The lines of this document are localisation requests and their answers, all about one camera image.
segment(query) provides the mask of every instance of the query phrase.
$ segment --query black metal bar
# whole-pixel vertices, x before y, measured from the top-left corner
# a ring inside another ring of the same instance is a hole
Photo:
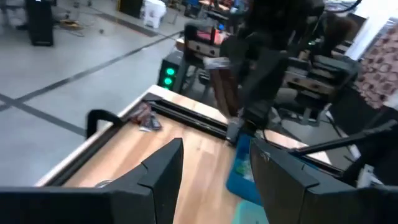
[[[277,143],[274,143],[274,142],[268,141],[267,143],[273,145],[274,147],[276,147],[278,149],[285,150],[285,151],[288,151],[288,152],[290,152],[292,150],[292,149],[289,149],[287,147],[281,146],[281,145],[279,145]],[[314,159],[314,158],[312,158],[310,156],[300,156],[298,158],[301,159],[302,161],[306,162],[306,163],[314,165],[318,169],[321,169],[322,171],[324,171],[327,174],[329,174],[329,175],[331,175],[333,177],[336,177],[336,178],[340,177],[340,174],[343,172],[343,170],[341,170],[341,169],[339,169],[337,167],[334,167],[334,166],[332,166],[330,164],[322,162],[322,161],[320,161],[318,159]]]
[[[216,129],[220,129],[222,131],[224,131],[226,133],[226,130],[228,128],[228,125],[225,123],[222,123],[221,121],[218,121],[216,119],[213,118],[209,118],[203,114],[200,114],[196,111],[190,110],[188,108],[185,108],[183,106],[177,105],[175,103],[172,103],[170,101],[167,100],[159,100],[156,101],[156,104],[159,106],[163,106],[166,108],[170,108],[171,110],[180,113],[180,114],[184,114],[185,116],[189,116],[192,119],[198,120],[199,122],[202,123],[206,123],[209,126],[212,126]]]
[[[303,156],[303,155],[308,155],[316,152],[322,152],[322,151],[329,151],[332,149],[337,149],[339,147],[345,147],[345,146],[350,146],[352,144],[357,144],[360,141],[364,139],[365,135],[363,133],[355,134],[350,137],[342,138],[342,139],[337,139],[333,141],[328,141],[328,142],[323,142],[320,144],[316,144],[313,146],[307,146],[307,147],[302,147],[299,149],[294,149],[294,151],[291,152],[291,154],[295,156]]]
[[[116,126],[123,126],[122,120],[117,115],[106,110],[91,110],[86,121],[86,139],[97,132],[99,121],[109,121]]]
[[[188,114],[182,114],[173,110],[173,108],[168,108],[165,106],[158,105],[157,103],[150,103],[152,110],[156,113],[171,118],[179,123],[187,125],[189,127],[203,131],[204,133],[210,134],[214,137],[225,139],[226,131],[216,128],[208,123],[199,121],[195,118],[190,117]]]

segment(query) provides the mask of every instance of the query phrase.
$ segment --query white wall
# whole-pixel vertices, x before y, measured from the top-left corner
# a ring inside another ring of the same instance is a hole
[[[355,14],[368,18],[346,55],[357,60],[384,24],[397,13],[398,0],[363,0]]]

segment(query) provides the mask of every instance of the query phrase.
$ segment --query table edge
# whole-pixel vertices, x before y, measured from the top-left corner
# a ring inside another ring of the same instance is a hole
[[[130,111],[134,106],[136,106],[146,94],[150,93],[151,87],[149,87],[141,96],[138,96],[132,103],[125,107],[118,116],[123,117],[128,111]],[[34,185],[34,187],[43,187],[46,183],[52,180],[59,172],[61,172],[67,165],[69,165],[74,159],[79,157],[90,145],[92,145],[98,138],[100,138],[110,127],[112,123],[108,122],[105,126],[97,131],[90,138],[86,139],[82,144],[80,144],[74,151],[69,153],[69,155],[64,158],[61,162],[55,165],[50,171],[48,171],[43,177],[40,178]]]

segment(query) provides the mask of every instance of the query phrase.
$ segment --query black floor line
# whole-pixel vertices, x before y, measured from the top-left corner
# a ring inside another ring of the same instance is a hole
[[[1,106],[0,106],[0,112],[5,111],[5,110],[7,110],[7,109],[9,109],[9,108],[10,108],[9,105],[1,105]]]
[[[21,103],[20,101],[14,100],[14,99],[12,99],[8,96],[5,96],[3,94],[0,94],[0,100],[5,102],[9,106],[18,108],[22,111],[25,111],[26,113],[29,113],[29,114],[36,116],[38,118],[41,118],[43,120],[46,120],[46,121],[48,121],[52,124],[55,124],[61,128],[65,128],[73,133],[79,134],[81,136],[85,136],[85,130],[83,128],[80,128],[78,126],[75,126],[74,124],[63,121],[63,120],[56,118],[50,114],[44,113],[43,111],[35,109],[35,108],[28,106],[24,103]]]
[[[141,51],[144,48],[151,47],[151,46],[153,46],[155,44],[158,44],[161,41],[167,40],[167,39],[171,38],[172,36],[175,36],[175,35],[177,35],[179,33],[180,33],[180,31],[176,32],[174,34],[165,36],[165,37],[163,37],[163,38],[161,38],[159,40],[156,40],[155,42],[152,42],[152,43],[147,44],[145,46],[139,47],[136,50],[132,50],[132,51],[130,51],[130,52],[124,54],[124,55],[120,55],[120,56],[118,56],[118,57],[116,57],[114,59],[108,60],[107,62],[101,63],[101,64],[99,64],[99,65],[97,65],[97,66],[95,66],[93,68],[89,68],[89,69],[87,69],[85,71],[79,72],[76,75],[73,75],[72,77],[65,78],[65,79],[60,80],[60,81],[58,81],[56,83],[53,83],[53,84],[48,85],[46,87],[43,87],[43,88],[41,88],[39,90],[33,91],[31,93],[28,93],[28,94],[26,94],[26,95],[24,95],[22,97],[17,98],[16,100],[21,101],[21,102],[26,102],[26,101],[28,101],[28,100],[30,100],[32,98],[35,98],[36,96],[43,95],[43,94],[48,93],[49,91],[52,91],[52,90],[54,90],[54,89],[56,89],[58,87],[64,86],[64,85],[66,85],[68,83],[77,81],[77,80],[79,80],[81,78],[84,78],[84,77],[87,77],[88,75],[90,75],[92,73],[95,73],[95,72],[97,72],[97,71],[99,71],[101,69],[104,69],[104,68],[106,68],[106,67],[108,67],[108,66],[110,66],[110,65],[112,65],[112,64],[114,64],[114,63],[116,63],[116,62],[118,62],[120,60],[123,60],[123,59],[125,59],[125,58],[127,58],[129,56],[132,56],[135,53],[138,53],[139,51]]]

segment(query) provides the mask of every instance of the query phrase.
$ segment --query black speaker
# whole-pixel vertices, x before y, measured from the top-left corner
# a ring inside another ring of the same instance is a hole
[[[34,46],[53,46],[51,2],[25,0],[30,41]]]
[[[120,0],[119,11],[139,19],[142,3],[142,0]]]

